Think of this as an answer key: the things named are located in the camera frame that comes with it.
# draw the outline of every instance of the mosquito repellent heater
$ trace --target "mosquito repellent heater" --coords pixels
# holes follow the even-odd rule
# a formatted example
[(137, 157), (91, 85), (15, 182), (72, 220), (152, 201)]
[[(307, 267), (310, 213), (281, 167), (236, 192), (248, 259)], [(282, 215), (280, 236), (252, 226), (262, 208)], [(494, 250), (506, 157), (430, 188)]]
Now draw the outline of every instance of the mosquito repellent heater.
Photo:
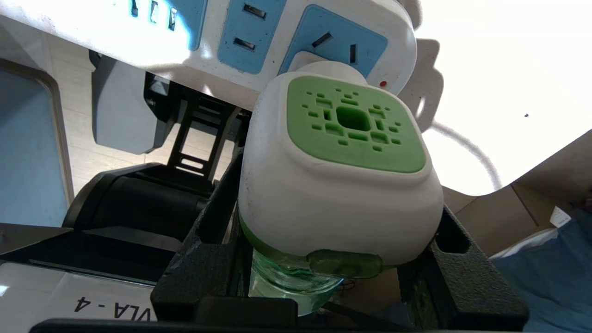
[(372, 277), (411, 261), (442, 215), (442, 187), (408, 107), (339, 62), (267, 85), (242, 168), (240, 221), (254, 249), (316, 274)]

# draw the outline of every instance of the gray plastic part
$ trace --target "gray plastic part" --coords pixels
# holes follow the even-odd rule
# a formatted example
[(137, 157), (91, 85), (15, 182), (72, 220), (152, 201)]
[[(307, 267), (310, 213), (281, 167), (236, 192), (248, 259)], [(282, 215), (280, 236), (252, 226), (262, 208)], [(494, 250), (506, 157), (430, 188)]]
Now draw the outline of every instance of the gray plastic part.
[(162, 146), (170, 126), (144, 100), (146, 71), (103, 56), (92, 73), (92, 134), (99, 145), (142, 154)]

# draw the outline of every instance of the green tab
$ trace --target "green tab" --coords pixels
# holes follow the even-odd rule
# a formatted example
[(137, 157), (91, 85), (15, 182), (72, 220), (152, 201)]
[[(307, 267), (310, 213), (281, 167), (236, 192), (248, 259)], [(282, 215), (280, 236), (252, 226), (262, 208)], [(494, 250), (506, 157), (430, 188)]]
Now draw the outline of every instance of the green tab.
[(382, 271), (382, 259), (374, 254), (318, 250), (307, 257), (310, 270), (321, 275), (371, 278)]

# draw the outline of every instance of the blue mat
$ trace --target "blue mat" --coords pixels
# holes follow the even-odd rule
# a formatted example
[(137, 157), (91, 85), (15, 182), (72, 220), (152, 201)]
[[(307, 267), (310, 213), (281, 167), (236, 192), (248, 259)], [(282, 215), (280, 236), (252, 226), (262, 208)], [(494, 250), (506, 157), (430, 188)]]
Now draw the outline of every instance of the blue mat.
[(592, 332), (592, 216), (579, 210), (556, 239), (493, 264), (530, 310), (525, 332)]

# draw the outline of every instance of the white label sticker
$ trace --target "white label sticker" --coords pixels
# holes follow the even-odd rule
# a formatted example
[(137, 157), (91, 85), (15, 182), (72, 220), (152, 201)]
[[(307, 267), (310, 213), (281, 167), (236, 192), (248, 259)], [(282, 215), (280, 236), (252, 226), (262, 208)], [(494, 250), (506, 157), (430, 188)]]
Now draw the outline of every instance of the white label sticker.
[(37, 322), (50, 318), (156, 321), (151, 287), (66, 273)]
[(554, 226), (561, 228), (561, 226), (563, 226), (564, 224), (566, 224), (570, 220), (571, 220), (571, 217), (569, 215), (567, 215), (567, 213), (565, 213), (559, 207), (555, 206), (555, 209), (553, 209), (553, 214), (551, 214), (551, 223)]

